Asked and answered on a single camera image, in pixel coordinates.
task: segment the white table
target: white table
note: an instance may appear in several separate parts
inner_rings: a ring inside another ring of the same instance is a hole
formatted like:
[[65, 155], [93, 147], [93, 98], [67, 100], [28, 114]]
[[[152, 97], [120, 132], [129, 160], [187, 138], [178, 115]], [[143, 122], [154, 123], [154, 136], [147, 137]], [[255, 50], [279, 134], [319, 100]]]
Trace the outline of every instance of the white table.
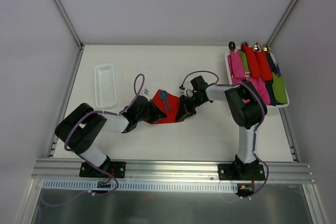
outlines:
[[[180, 96], [184, 77], [195, 70], [217, 73], [228, 83], [224, 54], [227, 47], [210, 46], [85, 46], [66, 115], [86, 102], [95, 107], [93, 69], [112, 63], [120, 111], [134, 98], [133, 82], [138, 73], [146, 77], [144, 87], [153, 97], [158, 89]], [[186, 87], [191, 87], [189, 77]], [[208, 83], [211, 74], [202, 74]], [[100, 132], [95, 143], [112, 159], [175, 161], [232, 161], [238, 150], [238, 126], [225, 102], [206, 103], [197, 114], [182, 123], [149, 125], [145, 122], [128, 133]], [[268, 162], [292, 162], [292, 156], [277, 109], [269, 110], [259, 130], [258, 154]], [[58, 141], [54, 157], [77, 157]]]

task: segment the green napkin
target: green napkin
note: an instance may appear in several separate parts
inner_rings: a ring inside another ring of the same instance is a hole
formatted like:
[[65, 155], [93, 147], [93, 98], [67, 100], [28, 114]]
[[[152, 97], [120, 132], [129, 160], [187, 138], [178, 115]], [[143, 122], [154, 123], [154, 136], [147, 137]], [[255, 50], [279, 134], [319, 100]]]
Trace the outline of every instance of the green napkin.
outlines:
[[240, 58], [242, 60], [242, 63], [243, 63], [243, 66], [244, 66], [244, 70], [245, 71], [248, 71], [248, 63], [247, 63], [247, 59], [246, 59], [246, 54], [242, 51], [239, 51], [239, 55], [240, 55]]
[[278, 103], [287, 104], [288, 101], [286, 96], [285, 80], [283, 78], [283, 75], [280, 77], [277, 77], [275, 73], [272, 73], [272, 75], [273, 75], [272, 89], [275, 96], [275, 100]]

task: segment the gray floor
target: gray floor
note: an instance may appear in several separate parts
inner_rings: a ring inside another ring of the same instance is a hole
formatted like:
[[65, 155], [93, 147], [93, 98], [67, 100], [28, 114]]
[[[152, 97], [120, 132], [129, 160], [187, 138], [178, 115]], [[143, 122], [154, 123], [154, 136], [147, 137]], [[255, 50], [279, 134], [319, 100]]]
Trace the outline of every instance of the gray floor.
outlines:
[[[71, 199], [79, 191], [44, 190], [53, 204]], [[252, 200], [218, 193], [151, 193], [118, 191], [106, 197], [88, 194], [64, 207], [41, 204], [35, 224], [166, 224], [166, 223], [312, 223], [301, 185], [267, 185]]]

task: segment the empty white basket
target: empty white basket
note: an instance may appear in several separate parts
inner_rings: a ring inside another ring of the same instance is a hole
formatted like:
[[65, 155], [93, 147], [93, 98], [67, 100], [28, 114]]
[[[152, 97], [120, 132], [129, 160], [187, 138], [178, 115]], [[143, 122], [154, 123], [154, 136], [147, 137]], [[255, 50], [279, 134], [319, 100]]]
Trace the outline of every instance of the empty white basket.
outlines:
[[103, 64], [94, 68], [96, 106], [110, 108], [117, 103], [114, 69], [112, 64]]

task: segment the white wall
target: white wall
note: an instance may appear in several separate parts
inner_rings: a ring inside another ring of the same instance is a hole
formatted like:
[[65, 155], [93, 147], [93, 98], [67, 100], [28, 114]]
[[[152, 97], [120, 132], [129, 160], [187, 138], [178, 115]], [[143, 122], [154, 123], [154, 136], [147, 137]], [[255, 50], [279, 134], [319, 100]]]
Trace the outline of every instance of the white wall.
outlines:
[[0, 216], [14, 223], [77, 48], [52, 0], [0, 0]]
[[300, 0], [271, 49], [285, 75], [302, 161], [314, 168], [330, 223], [336, 223], [335, 42], [335, 0]]
[[266, 41], [290, 0], [62, 0], [83, 42]]

